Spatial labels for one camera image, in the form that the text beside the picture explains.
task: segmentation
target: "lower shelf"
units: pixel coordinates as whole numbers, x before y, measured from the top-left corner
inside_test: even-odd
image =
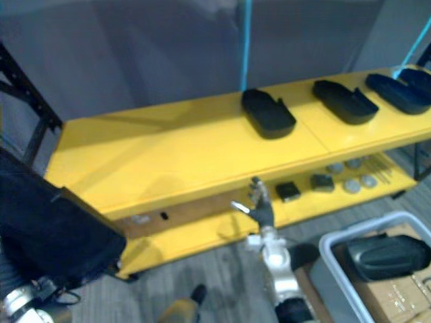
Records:
[[[368,157],[357,170],[345,168],[341,174],[334,175],[335,190],[332,193],[312,191],[311,174],[327,174],[327,171],[320,169],[267,183],[273,198],[277,227],[304,221],[416,185],[412,178],[383,153]],[[344,180],[359,178],[363,174],[372,174],[378,180],[378,185],[374,188],[362,187],[357,194],[347,193],[343,189]],[[276,195],[274,187],[281,182],[290,181],[299,188],[301,197],[295,201],[283,203]],[[117,276],[127,278],[131,273],[228,244],[257,231],[254,221],[232,210],[152,236],[129,240],[121,257],[122,269]]]

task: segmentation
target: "blue string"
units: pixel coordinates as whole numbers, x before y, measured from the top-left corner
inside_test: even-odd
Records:
[[[247,89],[248,57],[250,54],[251,13],[253,0],[245,0],[244,11],[244,47],[242,52],[242,72],[240,90]]]
[[[420,35],[418,36],[418,39],[416,39],[415,43],[413,44],[413,46],[410,48],[410,51],[408,52],[407,56],[404,58],[403,62],[401,63],[401,69],[402,66],[406,65],[411,57],[413,56],[414,52],[418,49],[418,46],[420,45],[420,43],[422,42],[422,40],[424,39],[426,33],[428,32],[428,30],[431,27],[431,16],[428,18],[428,21],[426,23],[426,25],[424,26],[424,28],[422,29]],[[394,71],[393,73],[393,78],[396,79],[398,78],[401,69],[398,69],[396,71]]]

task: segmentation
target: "yellow shelf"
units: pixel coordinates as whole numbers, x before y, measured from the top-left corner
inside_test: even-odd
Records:
[[[358,170],[345,168],[345,171],[340,175],[334,175],[336,188],[332,193],[314,192],[310,187],[310,175],[315,173],[326,174],[325,169],[296,174],[270,182],[269,188],[273,198],[276,226],[281,227],[310,219],[317,215],[405,190],[416,184],[385,154],[379,153],[370,158],[373,161],[378,160],[379,164],[383,165],[382,170],[370,169],[368,167],[369,161],[366,161]],[[348,178],[359,178],[362,174],[374,175],[378,180],[378,186],[370,189],[362,188],[358,194],[345,192],[342,188],[343,181]],[[302,194],[298,200],[282,203],[276,196],[274,186],[287,181],[294,181]],[[123,252],[123,267],[118,276],[127,278],[131,273],[242,239],[250,232],[257,232],[254,221],[242,213],[226,211],[154,234],[151,237],[130,240]]]
[[[241,188],[254,175],[289,176],[431,137],[431,110],[403,114],[364,86],[367,74],[392,71],[325,77],[359,86],[380,107],[356,126],[313,97],[314,79],[266,87],[298,121],[276,140],[256,134],[242,112],[241,93],[72,120],[46,179],[117,220]]]

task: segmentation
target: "black bag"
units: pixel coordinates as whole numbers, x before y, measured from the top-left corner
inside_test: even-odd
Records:
[[[115,264],[126,239],[91,206],[0,148],[0,236],[27,279],[76,288]]]

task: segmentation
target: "gray carpet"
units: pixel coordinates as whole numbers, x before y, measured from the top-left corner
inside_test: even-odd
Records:
[[[411,171],[411,160],[400,151],[390,152]],[[393,210],[406,210],[431,225],[431,178],[394,201],[391,197],[334,212],[282,228],[287,238],[305,242],[343,226]],[[126,284],[104,277],[79,290],[83,300],[73,307],[73,321],[156,322],[175,300],[186,297],[199,283],[208,286],[201,311],[202,323],[275,322],[265,298],[262,268],[244,242],[230,244],[150,269]]]

